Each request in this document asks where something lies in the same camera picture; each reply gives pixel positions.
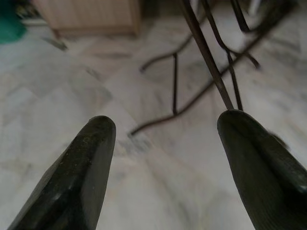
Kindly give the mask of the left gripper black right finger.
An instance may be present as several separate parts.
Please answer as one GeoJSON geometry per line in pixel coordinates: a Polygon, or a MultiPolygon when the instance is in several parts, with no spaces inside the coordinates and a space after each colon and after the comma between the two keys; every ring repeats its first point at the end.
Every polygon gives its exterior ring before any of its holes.
{"type": "Polygon", "coordinates": [[[259,122],[223,112],[217,130],[247,214],[257,230],[307,227],[307,171],[259,122]]]}

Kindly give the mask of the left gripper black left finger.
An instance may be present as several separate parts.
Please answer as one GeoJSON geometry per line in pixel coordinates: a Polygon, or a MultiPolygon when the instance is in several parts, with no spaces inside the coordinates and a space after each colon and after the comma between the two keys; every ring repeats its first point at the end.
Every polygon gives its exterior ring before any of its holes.
{"type": "Polygon", "coordinates": [[[10,230],[94,230],[116,140],[107,116],[92,117],[46,170],[10,230]]]}

